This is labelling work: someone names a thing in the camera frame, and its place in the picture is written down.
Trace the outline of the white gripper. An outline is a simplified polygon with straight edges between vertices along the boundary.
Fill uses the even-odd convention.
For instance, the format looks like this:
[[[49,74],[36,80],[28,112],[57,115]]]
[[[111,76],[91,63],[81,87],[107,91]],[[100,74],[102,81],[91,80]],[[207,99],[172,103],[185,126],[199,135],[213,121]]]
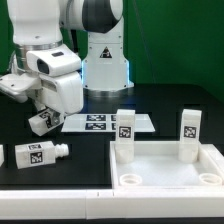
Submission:
[[[41,75],[41,88],[31,93],[37,102],[47,109],[47,127],[53,128],[64,122],[64,116],[78,113],[84,105],[80,74],[72,72],[57,77]]]

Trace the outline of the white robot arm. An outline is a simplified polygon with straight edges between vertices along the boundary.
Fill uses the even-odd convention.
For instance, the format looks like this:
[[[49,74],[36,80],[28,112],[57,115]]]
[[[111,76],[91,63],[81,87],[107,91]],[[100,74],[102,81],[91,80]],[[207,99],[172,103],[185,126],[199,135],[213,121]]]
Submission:
[[[80,112],[86,92],[118,95],[133,87],[123,0],[7,0],[7,8],[15,49],[0,89],[34,102],[34,131]]]

